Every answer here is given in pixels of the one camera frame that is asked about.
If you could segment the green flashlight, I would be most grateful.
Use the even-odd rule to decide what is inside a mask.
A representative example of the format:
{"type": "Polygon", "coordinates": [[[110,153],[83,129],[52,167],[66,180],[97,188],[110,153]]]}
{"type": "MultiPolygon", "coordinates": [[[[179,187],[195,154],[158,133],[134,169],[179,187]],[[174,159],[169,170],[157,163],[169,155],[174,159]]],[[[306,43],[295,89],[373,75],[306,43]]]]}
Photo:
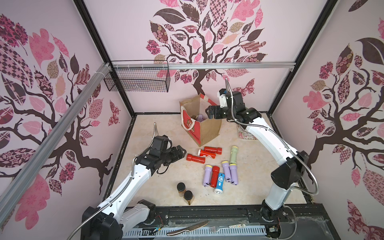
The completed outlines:
{"type": "Polygon", "coordinates": [[[237,155],[239,152],[239,148],[237,146],[231,147],[231,157],[230,157],[230,163],[236,164],[237,163],[237,155]]]}

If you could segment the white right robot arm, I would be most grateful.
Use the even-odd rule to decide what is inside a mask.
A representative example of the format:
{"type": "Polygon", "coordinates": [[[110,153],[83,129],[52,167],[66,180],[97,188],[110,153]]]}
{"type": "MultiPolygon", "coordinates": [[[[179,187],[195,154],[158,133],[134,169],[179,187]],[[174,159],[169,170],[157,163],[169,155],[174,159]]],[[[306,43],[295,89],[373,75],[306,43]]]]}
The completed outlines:
{"type": "Polygon", "coordinates": [[[312,196],[319,194],[319,183],[308,165],[309,155],[305,151],[299,152],[290,146],[267,124],[261,113],[254,108],[247,108],[240,92],[221,89],[218,96],[220,105],[206,109],[209,119],[226,119],[241,126],[264,145],[278,164],[278,168],[271,173],[273,185],[262,202],[261,216],[264,221],[277,219],[294,189],[312,196]],[[313,192],[296,186],[304,173],[308,173],[314,181],[313,192]]]}

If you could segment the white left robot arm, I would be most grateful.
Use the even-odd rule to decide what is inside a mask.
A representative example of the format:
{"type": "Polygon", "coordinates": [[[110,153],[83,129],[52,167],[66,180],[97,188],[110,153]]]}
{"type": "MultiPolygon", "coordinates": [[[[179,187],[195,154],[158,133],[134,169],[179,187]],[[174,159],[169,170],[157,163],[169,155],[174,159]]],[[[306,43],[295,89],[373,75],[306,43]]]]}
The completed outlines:
{"type": "Polygon", "coordinates": [[[147,220],[154,205],[141,201],[127,210],[127,206],[142,185],[158,172],[161,166],[183,159],[187,151],[180,145],[174,147],[166,136],[155,136],[151,144],[133,159],[130,174],[96,208],[87,208],[82,223],[68,236],[72,239],[80,232],[82,240],[120,240],[124,232],[147,220]]]}

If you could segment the red and brown tote bag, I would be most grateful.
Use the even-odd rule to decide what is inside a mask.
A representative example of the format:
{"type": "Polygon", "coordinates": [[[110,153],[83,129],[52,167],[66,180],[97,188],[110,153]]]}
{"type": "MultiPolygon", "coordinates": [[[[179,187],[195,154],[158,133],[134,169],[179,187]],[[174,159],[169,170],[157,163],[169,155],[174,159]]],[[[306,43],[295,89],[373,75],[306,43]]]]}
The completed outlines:
{"type": "Polygon", "coordinates": [[[211,99],[203,94],[180,102],[181,125],[195,143],[202,147],[219,136],[222,120],[209,119],[206,108],[217,106],[211,99]],[[202,114],[203,122],[196,121],[196,116],[202,114]]]}

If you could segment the floral plate with radish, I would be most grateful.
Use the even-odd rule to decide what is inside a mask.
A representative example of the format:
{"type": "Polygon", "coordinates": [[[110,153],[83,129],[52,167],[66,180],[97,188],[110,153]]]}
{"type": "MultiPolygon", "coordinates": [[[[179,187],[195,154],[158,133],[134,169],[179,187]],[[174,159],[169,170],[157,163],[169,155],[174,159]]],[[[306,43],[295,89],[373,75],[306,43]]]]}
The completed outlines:
{"type": "Polygon", "coordinates": [[[247,141],[257,141],[258,140],[254,135],[247,132],[240,125],[237,125],[237,130],[238,130],[238,138],[241,140],[247,140],[247,141]]]}

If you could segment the black cap jar rear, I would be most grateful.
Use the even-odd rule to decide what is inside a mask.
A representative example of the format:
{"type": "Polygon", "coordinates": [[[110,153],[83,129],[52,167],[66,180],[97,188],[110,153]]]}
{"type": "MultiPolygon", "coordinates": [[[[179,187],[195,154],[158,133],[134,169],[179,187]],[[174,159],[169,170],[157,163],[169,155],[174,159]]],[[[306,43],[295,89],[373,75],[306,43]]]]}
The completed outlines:
{"type": "Polygon", "coordinates": [[[186,192],[186,185],[182,182],[178,183],[177,184],[177,190],[178,190],[179,195],[181,197],[183,197],[185,192],[186,192]]]}

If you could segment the black cap jar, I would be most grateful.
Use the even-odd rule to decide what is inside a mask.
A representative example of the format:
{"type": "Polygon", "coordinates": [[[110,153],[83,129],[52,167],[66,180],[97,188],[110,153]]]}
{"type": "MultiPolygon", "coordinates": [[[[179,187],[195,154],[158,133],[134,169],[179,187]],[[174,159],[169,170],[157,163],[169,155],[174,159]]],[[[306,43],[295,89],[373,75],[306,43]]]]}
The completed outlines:
{"type": "Polygon", "coordinates": [[[177,190],[178,190],[179,195],[181,197],[183,197],[185,192],[186,192],[186,185],[182,182],[178,183],[177,184],[177,190]]]}
{"type": "Polygon", "coordinates": [[[186,203],[190,206],[194,200],[193,193],[191,191],[185,191],[183,197],[186,203]]]}

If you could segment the black cap jar front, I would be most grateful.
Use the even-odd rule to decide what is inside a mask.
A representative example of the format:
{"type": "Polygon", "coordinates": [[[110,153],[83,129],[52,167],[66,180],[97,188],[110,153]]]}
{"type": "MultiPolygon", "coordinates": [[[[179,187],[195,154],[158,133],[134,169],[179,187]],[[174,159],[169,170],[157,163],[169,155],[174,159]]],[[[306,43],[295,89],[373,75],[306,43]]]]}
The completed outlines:
{"type": "Polygon", "coordinates": [[[185,191],[183,197],[186,203],[190,206],[194,200],[193,193],[191,191],[185,191]]]}

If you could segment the red flashlight upright row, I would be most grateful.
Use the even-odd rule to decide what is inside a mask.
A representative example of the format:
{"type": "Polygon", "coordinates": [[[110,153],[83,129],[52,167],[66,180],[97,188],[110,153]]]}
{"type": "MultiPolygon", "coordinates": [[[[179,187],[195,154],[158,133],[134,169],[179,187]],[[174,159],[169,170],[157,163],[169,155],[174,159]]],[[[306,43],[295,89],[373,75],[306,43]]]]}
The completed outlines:
{"type": "Polygon", "coordinates": [[[219,173],[220,173],[220,167],[218,166],[213,166],[212,168],[212,176],[211,176],[211,181],[210,181],[210,186],[212,188],[216,188],[218,178],[219,178],[219,173]]]}

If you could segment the blue flashlight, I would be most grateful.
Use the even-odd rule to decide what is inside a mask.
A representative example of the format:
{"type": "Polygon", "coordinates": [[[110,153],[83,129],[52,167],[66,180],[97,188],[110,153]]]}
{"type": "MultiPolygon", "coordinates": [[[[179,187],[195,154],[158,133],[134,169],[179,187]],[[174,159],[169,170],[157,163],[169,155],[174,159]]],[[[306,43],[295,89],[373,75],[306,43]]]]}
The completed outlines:
{"type": "Polygon", "coordinates": [[[223,191],[224,181],[225,181],[225,174],[219,173],[217,185],[216,185],[215,190],[214,190],[215,194],[221,195],[224,192],[223,191]]]}

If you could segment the silver fork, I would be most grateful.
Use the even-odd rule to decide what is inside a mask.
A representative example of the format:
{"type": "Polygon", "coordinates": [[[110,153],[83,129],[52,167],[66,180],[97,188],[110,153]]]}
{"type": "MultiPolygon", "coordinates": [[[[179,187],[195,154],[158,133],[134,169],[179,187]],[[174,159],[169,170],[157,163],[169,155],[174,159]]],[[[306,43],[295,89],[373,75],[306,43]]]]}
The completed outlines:
{"type": "Polygon", "coordinates": [[[210,227],[211,232],[219,232],[224,229],[239,229],[239,228],[244,228],[246,225],[245,224],[236,224],[236,225],[229,225],[229,226],[212,226],[210,227]]]}

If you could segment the aluminium rail back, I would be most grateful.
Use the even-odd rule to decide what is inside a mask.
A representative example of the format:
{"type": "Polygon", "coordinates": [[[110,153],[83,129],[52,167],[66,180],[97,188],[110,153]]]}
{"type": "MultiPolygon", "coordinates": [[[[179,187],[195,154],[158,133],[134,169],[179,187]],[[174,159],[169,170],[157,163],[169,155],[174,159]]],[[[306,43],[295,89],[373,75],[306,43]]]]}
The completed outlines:
{"type": "Polygon", "coordinates": [[[136,62],[113,62],[116,69],[160,69],[160,70],[226,70],[226,69],[293,69],[294,62],[259,62],[259,63],[185,63],[185,64],[145,64],[136,62]]]}

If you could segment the aluminium rail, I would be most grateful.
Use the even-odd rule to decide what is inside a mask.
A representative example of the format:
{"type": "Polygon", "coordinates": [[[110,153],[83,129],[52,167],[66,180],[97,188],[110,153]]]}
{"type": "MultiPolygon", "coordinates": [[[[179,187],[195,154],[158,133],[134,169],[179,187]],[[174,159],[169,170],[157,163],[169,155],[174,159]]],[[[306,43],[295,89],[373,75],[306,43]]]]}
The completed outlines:
{"type": "Polygon", "coordinates": [[[32,158],[25,164],[20,173],[7,187],[1,196],[1,224],[7,219],[12,210],[15,208],[20,198],[26,192],[36,175],[39,173],[44,163],[47,161],[55,147],[58,145],[62,137],[67,132],[70,125],[80,113],[82,107],[85,106],[97,86],[104,80],[105,76],[110,72],[111,64],[103,63],[91,77],[81,94],[74,100],[69,109],[59,120],[43,143],[36,149],[32,158]]]}
{"type": "Polygon", "coordinates": [[[185,64],[145,64],[136,62],[113,62],[116,69],[160,69],[160,70],[226,70],[226,69],[293,69],[294,62],[259,62],[259,63],[185,63],[185,64]]]}

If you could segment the wooden handled knife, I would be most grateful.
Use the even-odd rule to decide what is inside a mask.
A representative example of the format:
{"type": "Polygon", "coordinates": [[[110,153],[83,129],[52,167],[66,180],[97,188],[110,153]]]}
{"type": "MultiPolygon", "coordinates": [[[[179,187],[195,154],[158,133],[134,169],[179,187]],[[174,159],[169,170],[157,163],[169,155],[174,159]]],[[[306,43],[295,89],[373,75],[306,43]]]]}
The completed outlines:
{"type": "Polygon", "coordinates": [[[182,234],[182,233],[189,233],[189,232],[195,231],[197,229],[200,229],[202,227],[205,227],[209,222],[210,221],[204,221],[204,222],[201,222],[201,223],[197,223],[197,224],[189,226],[187,228],[183,228],[183,229],[179,229],[179,230],[176,230],[176,231],[172,231],[172,232],[166,233],[166,235],[171,237],[171,236],[176,236],[176,235],[179,235],[179,234],[182,234]]]}

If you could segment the aluminium rail left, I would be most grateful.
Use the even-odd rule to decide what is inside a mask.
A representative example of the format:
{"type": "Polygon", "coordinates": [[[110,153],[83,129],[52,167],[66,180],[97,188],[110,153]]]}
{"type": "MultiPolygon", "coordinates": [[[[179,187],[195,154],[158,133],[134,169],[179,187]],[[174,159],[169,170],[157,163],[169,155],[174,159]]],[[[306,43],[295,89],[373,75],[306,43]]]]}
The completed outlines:
{"type": "Polygon", "coordinates": [[[59,120],[43,143],[36,149],[32,158],[25,164],[20,173],[7,187],[1,196],[1,224],[7,219],[12,210],[15,208],[20,198],[26,192],[36,175],[39,173],[44,163],[47,161],[55,147],[58,145],[62,137],[67,132],[70,125],[80,113],[82,107],[85,106],[97,86],[104,80],[105,76],[110,72],[111,64],[103,63],[91,77],[81,94],[74,100],[69,109],[59,120]]]}

